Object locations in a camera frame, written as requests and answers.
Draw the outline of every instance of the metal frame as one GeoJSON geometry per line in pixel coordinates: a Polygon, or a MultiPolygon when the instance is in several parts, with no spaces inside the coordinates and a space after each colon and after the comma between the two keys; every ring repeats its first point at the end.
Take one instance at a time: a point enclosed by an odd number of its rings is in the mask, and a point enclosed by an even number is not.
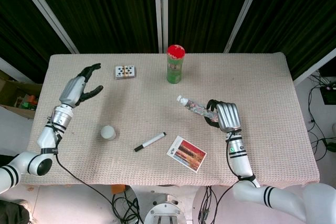
{"type": "Polygon", "coordinates": [[[311,66],[307,71],[305,71],[303,74],[301,74],[298,78],[296,78],[293,81],[294,86],[297,86],[305,78],[307,78],[308,76],[310,76],[312,73],[314,73],[316,70],[320,69],[328,61],[332,60],[335,57],[336,57],[336,48],[334,48],[326,56],[324,56],[322,59],[320,59],[318,62],[316,62],[313,66],[311,66]]]}
{"type": "Polygon", "coordinates": [[[233,44],[233,41],[235,40],[236,38],[236,35],[245,19],[245,16],[251,6],[251,3],[252,3],[253,0],[245,0],[244,3],[243,3],[243,6],[240,10],[240,13],[238,15],[238,18],[236,20],[236,23],[235,23],[235,26],[233,27],[232,29],[232,32],[230,34],[230,37],[229,37],[229,40],[227,41],[226,43],[226,46],[225,46],[225,49],[224,49],[224,52],[223,53],[228,53],[231,49],[231,46],[233,44]]]}
{"type": "Polygon", "coordinates": [[[50,9],[49,5],[45,0],[32,0],[42,15],[46,18],[48,23],[54,29],[55,33],[62,40],[64,45],[69,49],[72,54],[79,54],[78,49],[76,48],[74,42],[70,39],[67,32],[62,27],[61,23],[55,16],[55,14],[50,9]]]}
{"type": "Polygon", "coordinates": [[[162,39],[163,52],[168,48],[168,0],[161,0],[162,3],[162,39]]]}
{"type": "Polygon", "coordinates": [[[159,47],[159,53],[162,53],[162,16],[161,16],[161,0],[155,0],[156,7],[156,26],[157,26],[157,43],[159,47]]]}
{"type": "Polygon", "coordinates": [[[30,80],[23,73],[21,73],[19,70],[14,68],[11,64],[9,64],[7,61],[5,61],[2,58],[0,58],[0,70],[8,74],[10,77],[14,78],[17,81],[22,81],[26,83],[34,83],[32,80],[30,80]]]}

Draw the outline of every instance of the whiteboard marker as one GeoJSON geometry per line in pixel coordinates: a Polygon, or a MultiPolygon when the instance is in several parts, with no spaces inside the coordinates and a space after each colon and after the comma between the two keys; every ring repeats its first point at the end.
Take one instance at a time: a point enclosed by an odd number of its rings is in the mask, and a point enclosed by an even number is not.
{"type": "Polygon", "coordinates": [[[134,151],[137,152],[137,151],[145,148],[146,146],[148,146],[148,145],[156,142],[157,140],[159,140],[159,139],[161,139],[161,138],[163,138],[165,136],[166,136],[166,133],[162,132],[159,135],[157,135],[157,136],[153,137],[152,139],[148,140],[147,142],[143,143],[142,145],[139,145],[137,148],[134,149],[134,151]]]}

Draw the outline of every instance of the cardboard box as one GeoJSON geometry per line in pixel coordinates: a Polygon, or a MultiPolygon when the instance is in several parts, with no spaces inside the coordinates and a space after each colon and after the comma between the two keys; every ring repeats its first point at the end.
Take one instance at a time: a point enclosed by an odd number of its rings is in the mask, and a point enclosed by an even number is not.
{"type": "Polygon", "coordinates": [[[0,106],[25,118],[33,119],[35,111],[14,107],[18,97],[26,94],[40,96],[42,84],[31,84],[18,81],[8,81],[0,79],[0,106]]]}

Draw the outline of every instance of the robotic hand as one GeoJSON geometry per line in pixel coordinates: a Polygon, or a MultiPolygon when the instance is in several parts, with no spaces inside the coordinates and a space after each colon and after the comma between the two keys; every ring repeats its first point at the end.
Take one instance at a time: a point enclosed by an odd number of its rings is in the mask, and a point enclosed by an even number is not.
{"type": "Polygon", "coordinates": [[[234,103],[216,105],[221,131],[227,133],[226,153],[239,182],[233,186],[234,197],[286,212],[307,224],[336,224],[336,190],[325,184],[310,184],[303,191],[303,199],[271,186],[260,187],[252,172],[243,138],[240,120],[234,103]]]}
{"type": "Polygon", "coordinates": [[[83,92],[92,72],[96,69],[100,69],[100,63],[84,68],[64,88],[59,98],[61,105],[53,109],[51,117],[48,118],[37,140],[41,148],[40,154],[22,152],[8,165],[0,167],[0,194],[16,186],[20,182],[21,174],[42,176],[50,170],[53,164],[52,158],[54,154],[58,154],[57,146],[73,117],[72,109],[81,102],[94,97],[103,89],[103,86],[98,86],[91,92],[83,92]]]}

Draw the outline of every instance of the picture card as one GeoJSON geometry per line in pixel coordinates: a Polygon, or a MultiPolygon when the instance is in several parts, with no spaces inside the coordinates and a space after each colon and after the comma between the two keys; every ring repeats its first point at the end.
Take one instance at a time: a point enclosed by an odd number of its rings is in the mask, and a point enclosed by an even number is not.
{"type": "Polygon", "coordinates": [[[177,136],[167,155],[197,173],[206,156],[206,152],[186,139],[177,136]]]}

